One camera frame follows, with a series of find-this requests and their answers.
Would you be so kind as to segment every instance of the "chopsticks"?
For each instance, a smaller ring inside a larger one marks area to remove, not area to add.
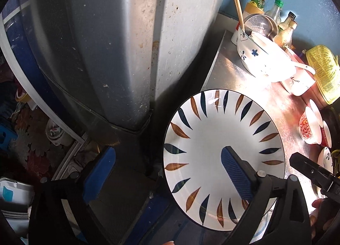
[[[238,20],[240,22],[241,29],[244,32],[244,21],[243,21],[243,15],[242,15],[240,0],[234,0],[234,2],[235,2],[236,10],[237,10]]]

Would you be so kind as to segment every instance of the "blue flower pattern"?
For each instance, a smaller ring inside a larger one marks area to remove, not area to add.
[[[244,60],[246,58],[246,56],[244,55],[244,50],[243,51],[240,50],[240,52],[241,52],[241,58]]]
[[[257,49],[256,49],[256,50],[254,50],[254,49],[253,49],[253,52],[252,52],[252,54],[254,55],[254,57],[258,56]]]

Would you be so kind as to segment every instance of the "human hand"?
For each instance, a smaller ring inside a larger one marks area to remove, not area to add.
[[[324,199],[317,199],[312,203],[312,207],[315,208],[315,210],[310,214],[309,220],[310,220],[310,226],[312,227],[312,239],[315,237],[316,230],[315,230],[315,223],[317,221],[317,216],[319,214],[319,208]],[[334,218],[328,220],[322,227],[324,231],[326,231],[331,223],[333,222]]]

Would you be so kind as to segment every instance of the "blue wall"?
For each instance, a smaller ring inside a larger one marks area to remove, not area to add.
[[[249,0],[240,0],[242,10]],[[265,11],[275,0],[266,0]],[[332,0],[283,0],[282,20],[292,11],[296,14],[298,26],[293,34],[293,44],[297,49],[310,49],[324,44],[335,55],[340,55],[340,14]],[[237,19],[233,0],[223,0],[220,13]]]

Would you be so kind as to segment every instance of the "leaf pattern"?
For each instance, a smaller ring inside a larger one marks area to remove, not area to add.
[[[185,117],[184,111],[182,110],[182,108],[178,109],[178,114],[180,116],[181,121],[184,123],[184,125],[186,125],[187,127],[189,127],[191,130],[192,128],[190,127],[187,118]]]
[[[259,120],[259,118],[261,117],[261,115],[263,114],[264,110],[259,111],[257,114],[255,114],[255,116],[253,117],[252,121],[250,121],[249,127],[251,125],[253,125],[256,121]]]
[[[276,137],[277,135],[278,135],[278,133],[269,134],[269,135],[265,136],[263,139],[261,139],[259,142],[271,140],[272,138]]]
[[[169,163],[164,169],[168,170],[168,171],[173,171],[173,170],[177,170],[185,165],[187,165],[188,163]]]
[[[171,193],[176,193],[178,192],[184,185],[187,181],[189,181],[191,178],[188,178],[188,179],[185,179],[185,180],[182,180],[180,182],[178,182],[175,187],[173,188],[172,192]]]
[[[278,149],[281,149],[281,148],[267,148],[267,149],[262,150],[261,152],[259,152],[259,154],[264,154],[264,155],[273,154],[276,151],[278,151]]]
[[[232,202],[231,199],[229,199],[229,205],[228,205],[228,214],[229,214],[229,218],[232,222],[234,222],[235,224],[238,223],[238,220],[236,218],[235,212],[232,208]]]
[[[197,106],[196,106],[196,101],[195,101],[195,98],[192,96],[190,97],[190,103],[191,103],[191,108],[193,109],[193,113],[199,118],[200,118],[200,115],[198,114],[198,109],[197,109]]]
[[[244,210],[246,210],[246,209],[247,209],[248,205],[249,205],[248,201],[247,201],[247,200],[244,200],[244,199],[242,199],[242,207],[244,208]]]
[[[217,98],[217,100],[215,101],[215,107],[216,107],[216,110],[218,112],[218,101],[220,100],[220,90],[217,89],[215,91],[215,99]]]
[[[227,102],[228,102],[228,95],[229,95],[229,90],[227,90],[227,92],[225,93],[225,96],[223,98],[223,112],[225,113],[225,108],[227,106]]]
[[[205,215],[207,213],[207,206],[208,206],[209,196],[210,196],[210,194],[204,199],[203,203],[200,206],[199,215],[200,215],[200,219],[201,219],[202,225],[204,224]]]
[[[170,144],[170,143],[165,143],[164,144],[164,148],[165,150],[167,150],[169,153],[177,155],[177,154],[182,154],[182,153],[186,153],[183,150],[177,148],[176,146]]]
[[[264,164],[267,164],[267,165],[278,165],[278,164],[281,164],[283,163],[283,161],[279,161],[279,160],[271,160],[271,161],[265,161],[263,162]]]
[[[220,200],[220,203],[218,204],[216,216],[217,216],[218,222],[221,224],[221,226],[223,228],[224,227],[224,219],[223,219],[223,210],[222,210],[222,199]]]
[[[172,129],[173,129],[173,131],[175,132],[176,135],[183,137],[183,138],[190,138],[176,124],[174,124],[172,122],[170,122],[170,124],[171,124],[171,127],[172,127]]]
[[[207,109],[205,106],[205,94],[204,91],[201,92],[201,108],[205,116],[207,117]]]
[[[196,189],[193,193],[191,193],[187,199],[187,203],[186,203],[186,212],[191,208],[191,206],[193,205],[193,202],[195,201],[195,198],[197,196],[198,191],[200,190],[200,187],[198,189]]]
[[[237,112],[238,108],[240,107],[240,105],[241,105],[241,103],[242,103],[242,100],[243,100],[243,98],[244,98],[244,95],[243,95],[243,94],[241,94],[241,95],[240,95],[240,97],[238,98],[237,102],[236,102],[236,107],[235,107],[235,114],[236,114],[236,112]]]
[[[240,121],[242,121],[242,119],[243,119],[243,118],[245,117],[245,115],[248,113],[250,107],[252,106],[252,103],[253,103],[253,101],[250,101],[250,102],[248,102],[248,103],[244,106],[244,108],[243,108],[243,110],[242,110],[242,113],[241,113],[241,120],[240,120]]]
[[[263,123],[260,127],[258,127],[258,128],[256,129],[256,131],[255,131],[255,133],[253,133],[253,135],[256,135],[256,134],[258,134],[259,132],[262,132],[265,128],[268,127],[269,123],[270,123],[270,121],[267,121],[267,122]]]

